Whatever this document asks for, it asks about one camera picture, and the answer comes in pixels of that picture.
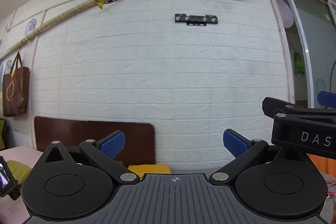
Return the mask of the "wrapped air conditioner pipe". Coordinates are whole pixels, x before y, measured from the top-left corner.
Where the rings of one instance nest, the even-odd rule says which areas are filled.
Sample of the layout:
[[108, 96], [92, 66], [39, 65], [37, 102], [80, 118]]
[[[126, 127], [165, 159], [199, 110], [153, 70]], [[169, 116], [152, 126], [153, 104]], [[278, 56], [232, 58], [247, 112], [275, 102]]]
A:
[[51, 18], [50, 20], [44, 22], [39, 27], [35, 28], [32, 32], [30, 32], [27, 36], [16, 42], [12, 47], [10, 47], [7, 51], [5, 51], [3, 54], [1, 54], [1, 60], [4, 60], [7, 56], [11, 55], [15, 51], [18, 51], [26, 45], [27, 43], [31, 42], [36, 38], [37, 36], [43, 34], [44, 32], [48, 31], [49, 29], [53, 28], [54, 26], [57, 26], [58, 24], [76, 16], [77, 14], [80, 14], [84, 11], [87, 11], [88, 9], [91, 9], [92, 7], [98, 6], [98, 3], [94, 0], [87, 0], [85, 2], [82, 2], [64, 12], [61, 14], [58, 14]]

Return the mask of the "grey quilted bed cover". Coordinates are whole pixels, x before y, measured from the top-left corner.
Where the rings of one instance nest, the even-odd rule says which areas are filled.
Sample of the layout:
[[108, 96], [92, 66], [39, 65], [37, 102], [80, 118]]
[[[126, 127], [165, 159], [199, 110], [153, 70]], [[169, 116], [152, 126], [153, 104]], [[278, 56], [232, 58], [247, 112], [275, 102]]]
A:
[[170, 171], [172, 174], [191, 174], [191, 173], [204, 173], [207, 177], [218, 170], [219, 167], [216, 168], [201, 168], [201, 169], [173, 169]]

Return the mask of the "yellow cloth garment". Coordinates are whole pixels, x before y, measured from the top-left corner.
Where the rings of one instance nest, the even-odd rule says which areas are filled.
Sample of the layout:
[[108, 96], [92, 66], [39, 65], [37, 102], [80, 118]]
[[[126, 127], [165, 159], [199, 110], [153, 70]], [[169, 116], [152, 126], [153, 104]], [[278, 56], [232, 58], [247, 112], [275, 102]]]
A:
[[143, 165], [130, 165], [129, 170], [143, 178], [145, 174], [171, 174], [169, 166], [167, 164], [143, 164]]

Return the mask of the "pink blanket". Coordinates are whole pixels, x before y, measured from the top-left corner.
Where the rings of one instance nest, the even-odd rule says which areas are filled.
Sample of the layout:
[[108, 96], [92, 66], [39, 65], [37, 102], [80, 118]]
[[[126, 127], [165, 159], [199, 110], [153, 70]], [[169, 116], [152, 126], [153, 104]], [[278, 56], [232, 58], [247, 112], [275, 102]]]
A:
[[[41, 155], [41, 151], [25, 146], [9, 148], [1, 151], [1, 156], [3, 156], [5, 161], [17, 161], [30, 168], [34, 167]], [[9, 196], [1, 198], [0, 214], [1, 223], [9, 224], [24, 223], [30, 217], [21, 196], [15, 201]]]

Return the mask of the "dark brown headboard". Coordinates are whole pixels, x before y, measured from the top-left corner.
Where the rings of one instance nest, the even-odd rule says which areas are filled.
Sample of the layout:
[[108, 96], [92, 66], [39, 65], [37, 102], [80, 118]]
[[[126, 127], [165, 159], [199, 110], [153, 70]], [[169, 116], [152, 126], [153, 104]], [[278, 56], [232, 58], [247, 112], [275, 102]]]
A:
[[78, 146], [82, 141], [100, 140], [117, 130], [125, 135], [125, 146], [116, 156], [117, 161], [125, 167], [156, 163], [155, 128], [150, 123], [34, 118], [37, 150], [42, 152], [55, 140], [65, 146]]

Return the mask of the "brown tote bag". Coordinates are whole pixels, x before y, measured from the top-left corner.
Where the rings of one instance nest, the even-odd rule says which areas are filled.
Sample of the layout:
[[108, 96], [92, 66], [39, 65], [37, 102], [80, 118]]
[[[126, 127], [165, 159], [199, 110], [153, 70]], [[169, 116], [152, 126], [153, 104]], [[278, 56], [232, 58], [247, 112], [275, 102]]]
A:
[[3, 75], [3, 115], [15, 117], [27, 113], [30, 92], [30, 69], [23, 65], [20, 52], [14, 58], [10, 72]]

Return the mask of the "black wall bracket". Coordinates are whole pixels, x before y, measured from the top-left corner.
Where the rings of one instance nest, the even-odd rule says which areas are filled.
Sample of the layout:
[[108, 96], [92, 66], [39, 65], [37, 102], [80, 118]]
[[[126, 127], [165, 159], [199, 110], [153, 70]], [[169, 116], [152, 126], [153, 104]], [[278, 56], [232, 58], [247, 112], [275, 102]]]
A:
[[218, 17], [215, 15], [187, 15], [175, 14], [175, 23], [185, 23], [187, 26], [206, 26], [208, 24], [218, 24]]

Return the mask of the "glass sliding door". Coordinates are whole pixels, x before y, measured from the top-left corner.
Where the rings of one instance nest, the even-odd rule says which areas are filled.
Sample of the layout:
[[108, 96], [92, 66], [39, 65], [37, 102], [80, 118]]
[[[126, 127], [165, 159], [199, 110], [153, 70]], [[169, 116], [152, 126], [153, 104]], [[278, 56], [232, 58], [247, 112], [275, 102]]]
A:
[[294, 101], [322, 108], [320, 92], [335, 92], [335, 5], [328, 0], [273, 0], [289, 60]]

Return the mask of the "green knitted cushion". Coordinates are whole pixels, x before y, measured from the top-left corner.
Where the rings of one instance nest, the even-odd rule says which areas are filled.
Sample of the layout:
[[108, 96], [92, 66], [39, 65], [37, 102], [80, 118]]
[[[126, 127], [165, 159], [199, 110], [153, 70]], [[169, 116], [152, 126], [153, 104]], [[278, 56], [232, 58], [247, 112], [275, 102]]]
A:
[[31, 168], [21, 162], [8, 160], [7, 165], [19, 186], [22, 186], [31, 172]]

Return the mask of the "black phone on mount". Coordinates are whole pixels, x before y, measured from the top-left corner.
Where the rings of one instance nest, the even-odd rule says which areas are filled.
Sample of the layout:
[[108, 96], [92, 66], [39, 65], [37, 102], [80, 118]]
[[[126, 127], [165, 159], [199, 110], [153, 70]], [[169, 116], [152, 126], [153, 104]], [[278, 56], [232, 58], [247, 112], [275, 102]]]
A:
[[9, 166], [5, 159], [1, 156], [1, 172], [0, 172], [0, 194], [1, 197], [9, 196], [13, 201], [17, 200], [20, 195], [20, 189], [17, 184], [17, 180], [15, 180], [12, 175]]

